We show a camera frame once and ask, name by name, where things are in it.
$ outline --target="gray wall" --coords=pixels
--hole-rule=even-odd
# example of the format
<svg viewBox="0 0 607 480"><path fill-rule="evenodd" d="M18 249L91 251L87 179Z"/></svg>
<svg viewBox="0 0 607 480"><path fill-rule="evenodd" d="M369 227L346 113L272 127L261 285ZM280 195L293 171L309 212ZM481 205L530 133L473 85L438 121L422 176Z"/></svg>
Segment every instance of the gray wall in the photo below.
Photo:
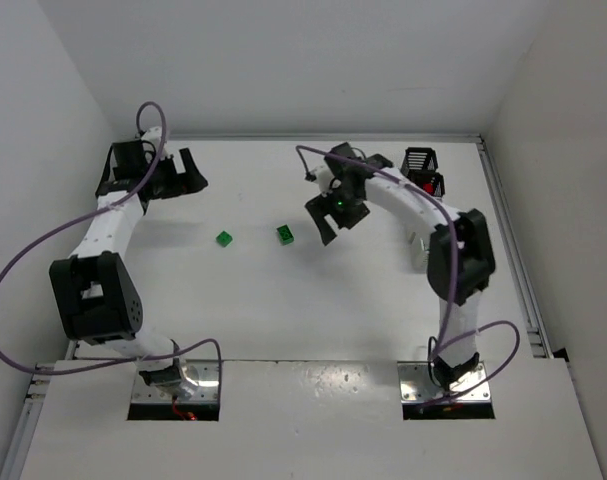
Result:
<svg viewBox="0 0 607 480"><path fill-rule="evenodd" d="M36 0L0 0L0 270L37 235L93 208L112 138ZM78 240L77 230L49 241L1 288L0 344L15 359L64 351L47 271ZM0 362L0 466L27 382Z"/></svg>
<svg viewBox="0 0 607 480"><path fill-rule="evenodd" d="M607 473L607 0L556 2L489 147Z"/></svg>
<svg viewBox="0 0 607 480"><path fill-rule="evenodd" d="M120 132L479 132L548 0L39 0Z"/></svg>

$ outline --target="metal base plate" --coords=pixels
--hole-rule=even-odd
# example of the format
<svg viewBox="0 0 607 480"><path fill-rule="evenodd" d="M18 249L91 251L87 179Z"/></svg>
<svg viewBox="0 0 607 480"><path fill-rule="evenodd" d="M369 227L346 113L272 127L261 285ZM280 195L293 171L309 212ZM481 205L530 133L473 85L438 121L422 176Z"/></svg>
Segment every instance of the metal base plate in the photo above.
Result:
<svg viewBox="0 0 607 480"><path fill-rule="evenodd" d="M189 399L176 402L182 412L194 413L197 420L218 420L219 366L215 361L186 360L190 371L195 371L198 387ZM149 387L136 375L132 387L128 420L183 420L172 410L172 398L158 388Z"/></svg>
<svg viewBox="0 0 607 480"><path fill-rule="evenodd" d="M483 383L473 391L453 401L423 408L428 400L443 396L443 390L434 384L425 362L399 363L399 384L403 418L408 419L473 419L494 418L490 385ZM483 363L465 374L451 386L452 392L462 392L485 380Z"/></svg>

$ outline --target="robotic arm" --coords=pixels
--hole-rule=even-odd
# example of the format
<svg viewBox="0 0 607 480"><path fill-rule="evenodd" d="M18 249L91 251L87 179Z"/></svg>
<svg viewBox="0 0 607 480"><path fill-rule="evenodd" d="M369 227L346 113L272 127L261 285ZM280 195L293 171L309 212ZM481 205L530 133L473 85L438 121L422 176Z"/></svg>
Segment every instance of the robotic arm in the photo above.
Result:
<svg viewBox="0 0 607 480"><path fill-rule="evenodd" d="M358 158L348 143L334 147L330 153ZM358 165L341 163L330 157L325 157L325 162L326 166L312 170L306 177L319 185L321 194L305 205L321 233L323 244L327 245L336 237L325 217L331 216L339 228L351 229L369 214L365 201L379 205L404 224L411 225L430 246L427 276L440 299L443 327L452 261L452 239L443 213L426 199L404 188L403 185L409 181L382 155L373 155L363 162L398 178L400 185ZM496 265L483 214L478 210L464 213L445 204L442 206L454 222L457 233L454 241L458 242L459 256L455 302L447 328L442 332L441 345L445 345L462 333L476 330L481 292L488 286L489 276ZM476 368L479 362L474 336L436 353L434 376L445 390Z"/></svg>
<svg viewBox="0 0 607 480"><path fill-rule="evenodd" d="M132 191L148 169L146 156L156 153L161 129L141 138L114 143L96 190L97 208L113 204ZM110 175L111 154L116 166ZM128 275L123 257L134 227L149 202L203 190L207 180L194 164L189 149L179 151L185 168L177 173L173 157L163 150L149 182L128 201L94 218L79 246L50 266L50 279L65 334L71 340L103 345L125 357L137 357L139 374L148 385L176 397L191 395L194 382L178 358L150 360L178 350L177 344L143 325L143 306Z"/></svg>

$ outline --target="green block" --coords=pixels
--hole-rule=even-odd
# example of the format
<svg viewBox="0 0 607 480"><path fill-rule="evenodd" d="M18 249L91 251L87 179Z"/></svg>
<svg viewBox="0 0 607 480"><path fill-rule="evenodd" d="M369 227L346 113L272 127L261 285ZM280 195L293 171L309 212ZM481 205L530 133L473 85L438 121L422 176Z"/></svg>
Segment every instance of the green block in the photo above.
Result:
<svg viewBox="0 0 607 480"><path fill-rule="evenodd" d="M227 247L230 243L232 243L232 235L223 230L221 233L219 233L218 237L216 237L216 243L222 247Z"/></svg>
<svg viewBox="0 0 607 480"><path fill-rule="evenodd" d="M294 235L290 231L290 227L287 225L283 225L276 229L279 234L279 239L281 240L281 245L289 245L294 241Z"/></svg>

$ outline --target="wall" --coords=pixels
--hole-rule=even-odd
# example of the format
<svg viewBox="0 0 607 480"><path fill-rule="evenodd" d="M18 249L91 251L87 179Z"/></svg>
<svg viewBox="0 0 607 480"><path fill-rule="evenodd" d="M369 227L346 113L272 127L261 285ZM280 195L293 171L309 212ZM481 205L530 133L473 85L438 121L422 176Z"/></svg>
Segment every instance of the wall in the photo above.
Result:
<svg viewBox="0 0 607 480"><path fill-rule="evenodd" d="M556 2L489 148L607 474L607 0Z"/></svg>
<svg viewBox="0 0 607 480"><path fill-rule="evenodd" d="M119 129L474 132L548 0L39 0Z"/></svg>
<svg viewBox="0 0 607 480"><path fill-rule="evenodd" d="M38 234L93 208L112 139L36 0L0 0L0 270ZM51 240L1 288L0 345L14 358L52 361L64 351L47 271L78 240L78 230ZM0 362L0 467L27 382Z"/></svg>

